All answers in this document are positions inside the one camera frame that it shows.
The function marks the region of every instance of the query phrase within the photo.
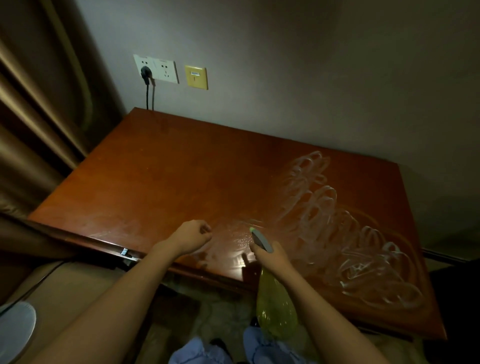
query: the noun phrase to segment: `human hand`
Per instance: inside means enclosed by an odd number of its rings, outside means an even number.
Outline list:
[[[255,254],[255,258],[267,268],[278,280],[284,280],[291,275],[295,268],[290,263],[287,253],[283,250],[279,242],[271,243],[273,253],[267,253],[266,250],[259,247],[253,241],[250,241],[250,249]]]
[[[178,256],[193,253],[212,239],[212,228],[203,220],[186,221],[167,239]]]

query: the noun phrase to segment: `wooden tabletop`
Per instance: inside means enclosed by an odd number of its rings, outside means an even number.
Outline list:
[[[133,109],[29,219],[142,253],[204,219],[214,238],[178,266],[252,289],[255,226],[348,316],[445,337],[400,172],[387,161]]]

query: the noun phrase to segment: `yellow wall plate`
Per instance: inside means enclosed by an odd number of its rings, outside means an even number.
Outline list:
[[[185,75],[187,76],[188,86],[208,90],[206,68],[185,66]]]

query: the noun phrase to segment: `blue pants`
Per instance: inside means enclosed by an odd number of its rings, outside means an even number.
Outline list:
[[[260,328],[249,327],[243,333],[243,346],[252,364],[305,364],[281,341],[265,339]],[[200,338],[193,338],[183,348],[174,352],[168,364],[233,364],[228,354],[215,345],[204,345]]]

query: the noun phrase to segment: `forearm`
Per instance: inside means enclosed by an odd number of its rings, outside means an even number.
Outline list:
[[[280,278],[327,363],[388,363],[378,349],[294,269]]]
[[[120,363],[165,272],[177,257],[172,244],[159,243],[154,249],[102,294],[33,363]]]

